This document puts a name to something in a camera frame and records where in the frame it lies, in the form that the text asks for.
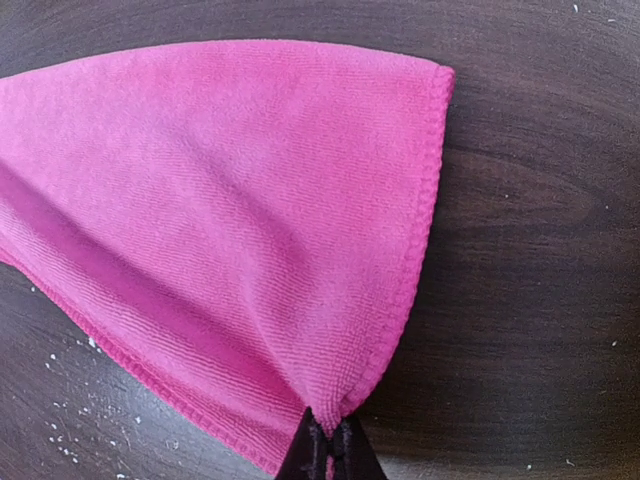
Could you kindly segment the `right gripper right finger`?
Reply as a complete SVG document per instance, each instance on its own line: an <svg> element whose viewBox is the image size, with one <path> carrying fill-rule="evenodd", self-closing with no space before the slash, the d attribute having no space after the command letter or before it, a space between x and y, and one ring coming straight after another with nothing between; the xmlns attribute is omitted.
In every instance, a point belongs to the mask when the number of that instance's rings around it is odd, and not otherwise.
<svg viewBox="0 0 640 480"><path fill-rule="evenodd" d="M335 480L387 480L355 414L344 418L330 441Z"/></svg>

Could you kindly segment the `pink microfiber towel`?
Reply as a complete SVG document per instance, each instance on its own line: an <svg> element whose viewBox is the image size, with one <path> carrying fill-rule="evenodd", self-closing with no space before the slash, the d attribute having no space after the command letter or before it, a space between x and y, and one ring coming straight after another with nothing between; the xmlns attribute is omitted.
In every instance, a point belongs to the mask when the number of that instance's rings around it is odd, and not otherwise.
<svg viewBox="0 0 640 480"><path fill-rule="evenodd" d="M349 45L170 44L1 82L1 259L276 474L328 439L414 304L453 69Z"/></svg>

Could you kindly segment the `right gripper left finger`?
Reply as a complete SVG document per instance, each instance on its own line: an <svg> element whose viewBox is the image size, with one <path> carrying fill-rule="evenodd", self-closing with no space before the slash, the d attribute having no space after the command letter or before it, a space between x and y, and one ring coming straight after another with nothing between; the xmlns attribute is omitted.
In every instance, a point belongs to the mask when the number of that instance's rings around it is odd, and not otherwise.
<svg viewBox="0 0 640 480"><path fill-rule="evenodd" d="M276 480L325 480L331 442L308 407L295 432Z"/></svg>

